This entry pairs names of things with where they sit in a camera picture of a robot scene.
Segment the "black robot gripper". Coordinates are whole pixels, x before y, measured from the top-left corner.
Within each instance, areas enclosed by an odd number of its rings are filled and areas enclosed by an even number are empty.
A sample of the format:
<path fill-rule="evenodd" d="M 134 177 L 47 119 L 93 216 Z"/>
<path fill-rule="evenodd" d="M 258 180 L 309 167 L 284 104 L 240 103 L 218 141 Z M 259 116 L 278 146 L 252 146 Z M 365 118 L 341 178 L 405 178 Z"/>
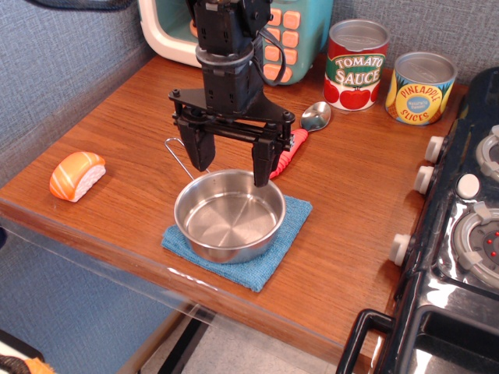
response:
<path fill-rule="evenodd" d="M 214 160 L 214 134 L 255 142 L 253 176 L 258 188 L 269 182 L 281 152 L 291 149 L 291 126 L 296 119 L 266 98 L 264 85 L 272 82 L 264 76 L 260 57 L 259 51 L 227 56 L 197 51 L 203 87 L 174 89 L 168 94 L 175 103 L 175 124 L 195 169 L 206 171 Z"/>

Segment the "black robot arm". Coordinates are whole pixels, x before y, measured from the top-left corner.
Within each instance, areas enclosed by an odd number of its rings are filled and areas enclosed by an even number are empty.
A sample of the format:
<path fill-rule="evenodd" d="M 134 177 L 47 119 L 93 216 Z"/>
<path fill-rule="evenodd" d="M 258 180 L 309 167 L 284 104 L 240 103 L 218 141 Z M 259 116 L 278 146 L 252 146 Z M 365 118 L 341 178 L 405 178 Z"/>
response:
<path fill-rule="evenodd" d="M 296 117 L 271 102 L 266 85 L 277 85 L 264 75 L 264 40 L 278 45 L 266 30 L 271 20 L 269 1 L 190 1 L 197 28 L 195 54 L 201 64 L 203 88 L 174 89 L 173 119 L 191 164 L 206 171 L 215 157 L 215 136 L 251 143 L 253 177 L 257 187 L 267 185 L 282 152 L 291 149 Z"/>

